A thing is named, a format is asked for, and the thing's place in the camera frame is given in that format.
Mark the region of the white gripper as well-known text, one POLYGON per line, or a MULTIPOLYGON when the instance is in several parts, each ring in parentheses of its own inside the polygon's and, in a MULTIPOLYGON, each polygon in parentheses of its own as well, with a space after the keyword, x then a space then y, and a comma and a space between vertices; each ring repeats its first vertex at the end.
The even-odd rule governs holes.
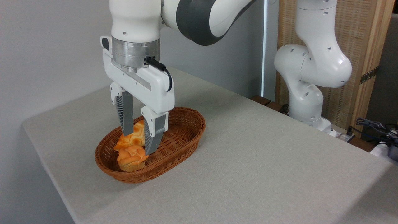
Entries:
POLYGON ((105 72, 114 81, 110 85, 111 102, 116 106, 122 132, 124 136, 134 132, 134 96, 145 105, 141 114, 145 154, 150 155, 168 130, 168 111, 175 105, 168 75, 147 62, 148 57, 159 59, 160 41, 133 43, 102 36, 101 45, 105 72))

